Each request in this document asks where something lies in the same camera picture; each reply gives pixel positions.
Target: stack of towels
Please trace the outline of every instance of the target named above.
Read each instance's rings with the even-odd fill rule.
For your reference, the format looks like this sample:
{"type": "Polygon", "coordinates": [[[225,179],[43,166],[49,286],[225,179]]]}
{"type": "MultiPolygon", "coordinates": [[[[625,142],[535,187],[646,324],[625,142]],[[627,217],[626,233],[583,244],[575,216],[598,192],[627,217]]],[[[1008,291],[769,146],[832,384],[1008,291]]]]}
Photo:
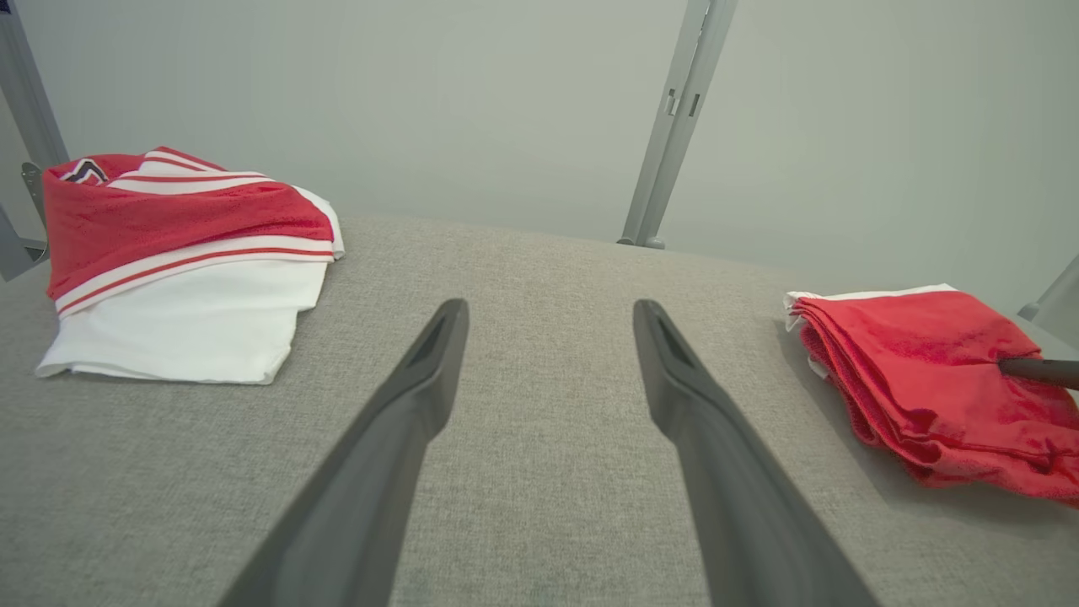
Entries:
{"type": "Polygon", "coordinates": [[[1008,319],[948,285],[822,296],[788,292],[788,331],[838,388],[855,434],[927,486],[981,481],[1079,506],[1079,412],[1070,395],[1006,376],[1039,358],[1008,319]]]}
{"type": "Polygon", "coordinates": [[[169,148],[43,176],[59,329],[38,367],[270,384],[344,254],[328,202],[169,148]]]}

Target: gray wall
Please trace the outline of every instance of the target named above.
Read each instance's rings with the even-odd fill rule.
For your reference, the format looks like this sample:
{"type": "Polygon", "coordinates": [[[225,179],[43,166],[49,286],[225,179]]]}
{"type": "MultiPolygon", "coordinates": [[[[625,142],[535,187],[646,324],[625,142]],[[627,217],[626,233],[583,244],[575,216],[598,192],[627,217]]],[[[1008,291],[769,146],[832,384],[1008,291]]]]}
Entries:
{"type": "MultiPolygon", "coordinates": [[[[613,240],[684,2],[19,8],[72,155],[613,240]]],[[[741,0],[660,235],[1017,309],[1079,251],[1077,32],[1071,0],[741,0]]]]}
{"type": "Polygon", "coordinates": [[[1077,225],[1079,2],[742,0],[659,233],[1017,312],[1077,225]]]}
{"type": "Polygon", "coordinates": [[[614,242],[685,5],[666,0],[35,0],[72,156],[159,144],[341,215],[614,242]]]}

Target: metal frame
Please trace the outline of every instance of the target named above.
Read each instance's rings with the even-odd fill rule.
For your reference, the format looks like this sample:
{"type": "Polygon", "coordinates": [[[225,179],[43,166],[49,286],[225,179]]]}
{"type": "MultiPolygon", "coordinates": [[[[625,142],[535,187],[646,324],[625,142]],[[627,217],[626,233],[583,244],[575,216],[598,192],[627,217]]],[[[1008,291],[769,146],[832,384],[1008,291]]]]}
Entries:
{"type": "MultiPolygon", "coordinates": [[[[10,1],[0,3],[0,92],[8,100],[32,161],[23,165],[23,179],[44,224],[41,169],[38,167],[62,164],[69,157],[18,18],[18,10],[10,1]]],[[[47,258],[47,249],[37,258],[30,256],[27,247],[45,248],[44,244],[40,247],[38,244],[41,243],[24,243],[6,215],[0,210],[0,275],[5,280],[47,258]]]]}
{"type": "Polygon", "coordinates": [[[1079,348],[1079,254],[1056,276],[1037,301],[1019,312],[1020,318],[1044,329],[1053,337],[1079,348]]]}
{"type": "Polygon", "coordinates": [[[657,236],[667,202],[674,190],[689,139],[704,109],[708,87],[720,60],[738,0],[708,0],[700,14],[700,0],[689,0],[682,33],[675,45],[670,73],[664,85],[652,138],[633,192],[622,244],[666,248],[657,236]],[[674,85],[679,81],[683,86],[674,85]]]}

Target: folded towel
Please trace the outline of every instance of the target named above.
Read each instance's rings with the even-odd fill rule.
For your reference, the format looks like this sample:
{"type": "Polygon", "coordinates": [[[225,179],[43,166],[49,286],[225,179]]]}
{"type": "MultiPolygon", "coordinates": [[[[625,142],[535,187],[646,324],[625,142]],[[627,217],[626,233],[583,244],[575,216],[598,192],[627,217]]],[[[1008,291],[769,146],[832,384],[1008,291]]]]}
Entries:
{"type": "Polygon", "coordinates": [[[983,481],[1079,505],[1079,411],[1070,395],[1005,376],[1040,358],[1014,323],[947,285],[820,296],[790,292],[815,371],[839,389],[855,434],[921,483],[983,481]]]}
{"type": "Polygon", "coordinates": [[[39,376],[269,384],[344,253],[322,197],[169,148],[43,184],[59,332],[39,376]]]}

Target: gray fabric surface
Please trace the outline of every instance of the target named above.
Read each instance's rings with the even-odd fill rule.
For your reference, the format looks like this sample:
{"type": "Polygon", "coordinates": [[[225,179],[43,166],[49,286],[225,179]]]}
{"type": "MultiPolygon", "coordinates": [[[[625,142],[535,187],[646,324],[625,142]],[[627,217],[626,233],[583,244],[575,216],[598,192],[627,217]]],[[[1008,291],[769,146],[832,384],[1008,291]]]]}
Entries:
{"type": "Polygon", "coordinates": [[[427,452],[393,603],[705,605],[632,302],[664,303],[887,606],[1074,605],[1079,513],[930,491],[852,437],[782,332],[835,285],[702,257],[435,221],[344,221],[347,257],[269,387],[33,378],[47,266],[0,287],[4,605],[211,605],[449,296],[472,334],[427,452]]]}

